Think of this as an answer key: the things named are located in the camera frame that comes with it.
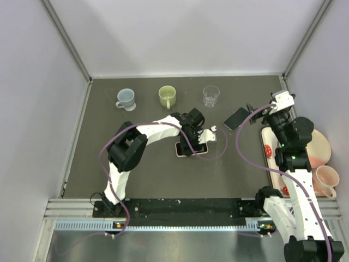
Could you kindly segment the clear glass tumbler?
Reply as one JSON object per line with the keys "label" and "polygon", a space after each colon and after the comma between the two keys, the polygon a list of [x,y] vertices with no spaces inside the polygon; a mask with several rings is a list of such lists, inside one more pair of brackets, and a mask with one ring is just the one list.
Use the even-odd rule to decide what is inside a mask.
{"label": "clear glass tumbler", "polygon": [[203,89],[203,102],[206,107],[212,108],[216,105],[220,90],[218,87],[209,85]]}

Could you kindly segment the white tray with strawberries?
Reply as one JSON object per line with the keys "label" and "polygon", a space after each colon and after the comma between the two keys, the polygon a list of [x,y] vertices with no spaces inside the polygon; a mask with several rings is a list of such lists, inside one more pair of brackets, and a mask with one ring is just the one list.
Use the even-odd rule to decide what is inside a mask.
{"label": "white tray with strawberries", "polygon": [[[278,142],[271,127],[264,127],[261,129],[261,141],[267,167],[271,169],[278,169],[278,166],[275,163],[275,150],[277,147],[280,147],[280,143]],[[330,143],[327,138],[321,132],[315,129],[312,132],[312,141],[308,143],[306,150],[313,169],[326,165],[329,162],[332,154]],[[269,171],[269,175],[272,187],[281,191],[283,196],[289,197],[288,189],[281,175],[272,171]]]}

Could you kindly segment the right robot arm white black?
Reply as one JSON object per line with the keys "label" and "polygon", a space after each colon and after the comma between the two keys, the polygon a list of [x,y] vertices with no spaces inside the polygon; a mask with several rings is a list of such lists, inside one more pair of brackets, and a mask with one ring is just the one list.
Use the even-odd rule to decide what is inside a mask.
{"label": "right robot arm white black", "polygon": [[294,98],[294,94],[281,91],[272,94],[268,105],[258,109],[247,105],[246,120],[254,123],[261,118],[279,143],[273,171],[282,177],[292,206],[286,207],[277,189],[263,188],[256,195],[254,208],[273,220],[284,241],[286,261],[340,261],[344,245],[333,239],[323,221],[312,182],[306,147],[312,140],[314,124],[306,117],[291,117]]}

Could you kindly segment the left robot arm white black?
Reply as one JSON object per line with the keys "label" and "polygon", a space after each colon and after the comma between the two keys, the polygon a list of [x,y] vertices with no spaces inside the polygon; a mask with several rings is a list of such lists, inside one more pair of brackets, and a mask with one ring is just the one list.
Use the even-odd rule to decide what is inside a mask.
{"label": "left robot arm white black", "polygon": [[125,188],[132,169],[140,162],[146,146],[169,137],[175,143],[177,157],[208,152],[207,142],[216,140],[216,127],[203,129],[204,116],[196,109],[189,113],[171,113],[165,118],[144,125],[123,123],[117,137],[103,151],[108,154],[108,184],[101,200],[95,202],[93,217],[116,217],[124,209]]}

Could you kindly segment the pink mug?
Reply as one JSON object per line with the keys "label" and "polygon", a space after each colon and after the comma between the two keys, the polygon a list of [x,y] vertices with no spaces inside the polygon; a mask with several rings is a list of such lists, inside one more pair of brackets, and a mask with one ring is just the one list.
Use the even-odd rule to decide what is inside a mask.
{"label": "pink mug", "polygon": [[317,190],[324,196],[330,199],[337,197],[335,187],[339,184],[340,177],[335,169],[327,165],[319,166],[315,170],[314,181],[316,182]]}

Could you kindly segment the green mug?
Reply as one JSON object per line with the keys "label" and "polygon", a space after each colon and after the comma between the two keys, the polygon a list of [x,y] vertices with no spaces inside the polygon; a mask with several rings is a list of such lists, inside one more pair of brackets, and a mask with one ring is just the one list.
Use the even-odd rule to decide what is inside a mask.
{"label": "green mug", "polygon": [[176,89],[173,86],[163,86],[158,92],[160,104],[170,110],[176,103]]}

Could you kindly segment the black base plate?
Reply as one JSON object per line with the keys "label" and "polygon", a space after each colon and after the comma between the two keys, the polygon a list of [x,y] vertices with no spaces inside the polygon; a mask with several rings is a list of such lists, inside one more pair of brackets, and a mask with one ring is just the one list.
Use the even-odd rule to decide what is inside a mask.
{"label": "black base plate", "polygon": [[244,219],[268,220],[255,199],[128,199],[129,225],[242,225]]}

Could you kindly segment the dark phone blue edge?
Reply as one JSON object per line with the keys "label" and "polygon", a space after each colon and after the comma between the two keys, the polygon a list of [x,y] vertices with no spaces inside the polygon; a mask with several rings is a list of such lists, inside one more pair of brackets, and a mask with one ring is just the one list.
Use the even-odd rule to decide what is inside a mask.
{"label": "dark phone blue edge", "polygon": [[234,131],[240,127],[243,121],[249,116],[249,112],[240,107],[231,116],[224,120],[224,125],[231,131]]}

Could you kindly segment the pink white plate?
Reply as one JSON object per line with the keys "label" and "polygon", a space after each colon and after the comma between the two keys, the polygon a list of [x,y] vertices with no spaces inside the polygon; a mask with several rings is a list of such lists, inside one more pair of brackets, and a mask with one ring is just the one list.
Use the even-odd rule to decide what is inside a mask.
{"label": "pink white plate", "polygon": [[309,171],[329,162],[332,150],[327,138],[318,130],[297,131],[286,142],[276,142],[276,165],[282,171]]}

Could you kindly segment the light blue footed cup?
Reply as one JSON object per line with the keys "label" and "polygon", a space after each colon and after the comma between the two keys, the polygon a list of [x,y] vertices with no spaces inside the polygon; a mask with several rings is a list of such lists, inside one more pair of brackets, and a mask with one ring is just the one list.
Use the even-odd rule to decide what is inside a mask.
{"label": "light blue footed cup", "polygon": [[129,88],[120,90],[117,94],[116,107],[126,111],[133,111],[136,108],[134,91]]}

